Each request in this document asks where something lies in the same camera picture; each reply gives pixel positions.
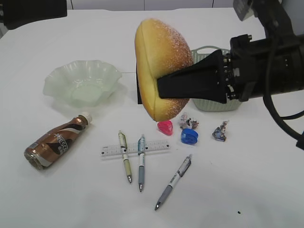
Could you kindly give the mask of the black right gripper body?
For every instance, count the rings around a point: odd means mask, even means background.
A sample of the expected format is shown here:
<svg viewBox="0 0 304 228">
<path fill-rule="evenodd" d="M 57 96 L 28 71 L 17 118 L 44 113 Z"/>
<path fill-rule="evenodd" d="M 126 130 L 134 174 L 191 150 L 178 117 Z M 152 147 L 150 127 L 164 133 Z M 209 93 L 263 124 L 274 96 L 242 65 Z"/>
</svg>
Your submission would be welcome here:
<svg viewBox="0 0 304 228">
<path fill-rule="evenodd" d="M 230 40 L 230 53 L 224 56 L 228 100 L 246 102 L 259 97 L 258 55 L 251 39 L 245 34 Z"/>
</svg>

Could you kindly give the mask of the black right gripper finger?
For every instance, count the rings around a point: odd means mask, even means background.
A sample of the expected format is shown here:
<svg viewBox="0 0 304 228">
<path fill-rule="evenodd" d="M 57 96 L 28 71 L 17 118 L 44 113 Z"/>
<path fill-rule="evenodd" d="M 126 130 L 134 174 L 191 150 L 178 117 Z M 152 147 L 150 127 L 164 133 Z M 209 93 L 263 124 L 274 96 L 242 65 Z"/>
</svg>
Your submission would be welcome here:
<svg viewBox="0 0 304 228">
<path fill-rule="evenodd" d="M 200 62 L 157 79 L 160 98 L 195 98 L 227 102 L 224 57 L 216 50 Z"/>
</svg>

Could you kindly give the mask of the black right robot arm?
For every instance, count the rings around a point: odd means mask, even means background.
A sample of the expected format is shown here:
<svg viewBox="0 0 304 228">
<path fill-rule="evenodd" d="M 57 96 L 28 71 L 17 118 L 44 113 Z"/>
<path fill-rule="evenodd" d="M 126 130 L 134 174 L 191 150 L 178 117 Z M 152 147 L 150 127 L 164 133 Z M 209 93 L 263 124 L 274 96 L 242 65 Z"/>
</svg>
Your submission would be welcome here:
<svg viewBox="0 0 304 228">
<path fill-rule="evenodd" d="M 157 80 L 161 98 L 195 98 L 225 104 L 302 90 L 304 37 L 295 35 L 291 20 L 277 0 L 236 0 L 240 20 L 259 19 L 266 38 L 233 37 L 230 51 L 215 50 L 198 63 Z"/>
</svg>

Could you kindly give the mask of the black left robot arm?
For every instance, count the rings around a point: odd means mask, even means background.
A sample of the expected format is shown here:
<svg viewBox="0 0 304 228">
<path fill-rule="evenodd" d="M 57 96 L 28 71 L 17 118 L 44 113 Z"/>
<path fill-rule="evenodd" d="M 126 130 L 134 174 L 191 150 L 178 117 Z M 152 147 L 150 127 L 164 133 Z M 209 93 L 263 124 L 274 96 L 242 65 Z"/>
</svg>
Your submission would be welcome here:
<svg viewBox="0 0 304 228">
<path fill-rule="evenodd" d="M 66 16 L 66 0 L 2 0 L 0 2 L 0 21 L 8 30 L 40 20 Z"/>
</svg>

